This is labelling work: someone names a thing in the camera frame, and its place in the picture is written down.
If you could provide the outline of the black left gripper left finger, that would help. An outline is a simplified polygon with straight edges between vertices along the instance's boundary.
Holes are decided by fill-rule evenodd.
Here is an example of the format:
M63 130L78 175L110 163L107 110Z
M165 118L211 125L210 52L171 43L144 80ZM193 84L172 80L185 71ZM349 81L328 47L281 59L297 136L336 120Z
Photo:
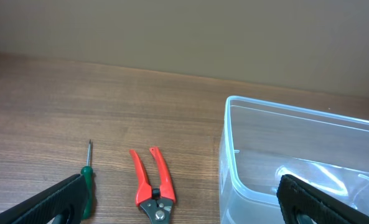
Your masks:
M0 213L0 224L76 224L88 202L84 176L74 174Z

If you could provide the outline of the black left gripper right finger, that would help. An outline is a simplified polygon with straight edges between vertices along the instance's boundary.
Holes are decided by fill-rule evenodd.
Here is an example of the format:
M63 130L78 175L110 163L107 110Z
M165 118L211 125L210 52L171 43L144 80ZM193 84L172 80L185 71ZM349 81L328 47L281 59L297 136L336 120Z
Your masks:
M369 224L369 216L286 174L276 193L285 224Z

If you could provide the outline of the green handled screwdriver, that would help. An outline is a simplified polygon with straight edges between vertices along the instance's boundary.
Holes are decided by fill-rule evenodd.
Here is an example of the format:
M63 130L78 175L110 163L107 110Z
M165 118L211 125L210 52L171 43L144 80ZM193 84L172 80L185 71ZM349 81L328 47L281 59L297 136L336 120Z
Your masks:
M86 165L81 169L81 175L84 176L86 182L86 189L88 192L88 200L82 215L82 219L89 219L93 206L93 168L91 167L91 154L93 149L93 142L90 139L88 142L88 151L86 158Z

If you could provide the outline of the red handled pruning shears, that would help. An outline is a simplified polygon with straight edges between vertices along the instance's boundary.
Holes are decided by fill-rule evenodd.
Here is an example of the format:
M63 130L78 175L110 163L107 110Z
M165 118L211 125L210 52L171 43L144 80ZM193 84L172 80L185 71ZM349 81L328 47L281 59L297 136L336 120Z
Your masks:
M153 188L150 184L146 169L138 153L134 149L129 150L138 179L135 204L138 209L147 215L151 224L169 224L172 209L177 201L174 186L160 149L156 146L150 147L149 152L153 156L159 171L160 185L158 188Z

